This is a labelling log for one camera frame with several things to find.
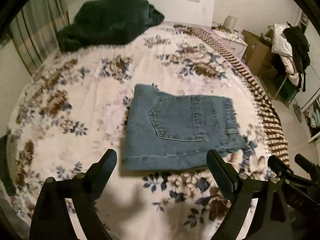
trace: cardboard box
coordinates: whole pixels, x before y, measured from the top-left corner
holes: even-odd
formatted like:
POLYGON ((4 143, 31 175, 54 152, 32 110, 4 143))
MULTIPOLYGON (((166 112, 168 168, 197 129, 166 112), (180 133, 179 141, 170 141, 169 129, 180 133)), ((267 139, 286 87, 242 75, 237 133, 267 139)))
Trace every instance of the cardboard box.
POLYGON ((259 76, 270 67, 274 53, 271 52, 270 46, 261 42, 259 36, 246 30, 243 30, 242 34, 244 41, 248 44, 244 52, 246 65, 253 75, 259 76))

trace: white headboard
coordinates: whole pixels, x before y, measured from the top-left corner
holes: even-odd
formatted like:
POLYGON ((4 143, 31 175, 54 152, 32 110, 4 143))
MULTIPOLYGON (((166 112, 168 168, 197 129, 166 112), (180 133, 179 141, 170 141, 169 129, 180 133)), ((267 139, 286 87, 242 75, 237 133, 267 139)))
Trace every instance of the white headboard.
MULTIPOLYGON (((81 0, 68 7, 69 20, 73 19, 84 2, 81 0)), ((165 16, 165 21, 190 23, 211 27, 214 0, 148 0, 165 16)))

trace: striped curtain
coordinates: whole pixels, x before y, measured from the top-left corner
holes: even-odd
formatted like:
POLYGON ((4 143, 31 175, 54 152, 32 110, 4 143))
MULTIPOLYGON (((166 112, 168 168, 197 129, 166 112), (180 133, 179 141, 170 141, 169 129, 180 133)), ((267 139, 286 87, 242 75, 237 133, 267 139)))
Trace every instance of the striped curtain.
POLYGON ((58 47, 56 33, 68 24, 61 0, 29 0, 12 21, 12 39, 30 75, 58 47))

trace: brown striped trim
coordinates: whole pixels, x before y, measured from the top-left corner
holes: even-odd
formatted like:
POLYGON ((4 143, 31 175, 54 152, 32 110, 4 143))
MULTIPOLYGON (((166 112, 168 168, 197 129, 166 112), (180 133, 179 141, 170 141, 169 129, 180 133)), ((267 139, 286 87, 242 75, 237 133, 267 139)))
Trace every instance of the brown striped trim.
POLYGON ((219 52, 231 65, 245 78, 249 91, 252 93, 255 102, 259 108, 259 116, 262 119, 265 133, 268 136, 269 149, 277 156, 281 161, 283 161, 288 167, 289 165, 289 155, 288 155, 288 142, 283 137, 283 131, 281 127, 280 119, 276 113, 275 108, 271 104, 266 93, 259 87, 255 79, 252 77, 251 73, 245 70, 241 63, 236 59, 228 50, 226 50, 220 43, 211 36, 211 34, 206 31, 189 26, 177 25, 184 33, 189 35, 197 36, 211 48, 219 52))

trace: nightstand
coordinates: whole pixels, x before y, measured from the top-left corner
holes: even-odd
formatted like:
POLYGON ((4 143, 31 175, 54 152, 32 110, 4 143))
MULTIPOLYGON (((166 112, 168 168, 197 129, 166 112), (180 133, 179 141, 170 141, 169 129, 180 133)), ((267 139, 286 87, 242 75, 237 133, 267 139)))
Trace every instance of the nightstand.
POLYGON ((237 37, 235 34, 217 30, 213 31, 225 41, 223 46, 229 45, 230 49, 232 50, 232 54, 238 59, 242 58, 248 44, 246 44, 241 38, 237 37))

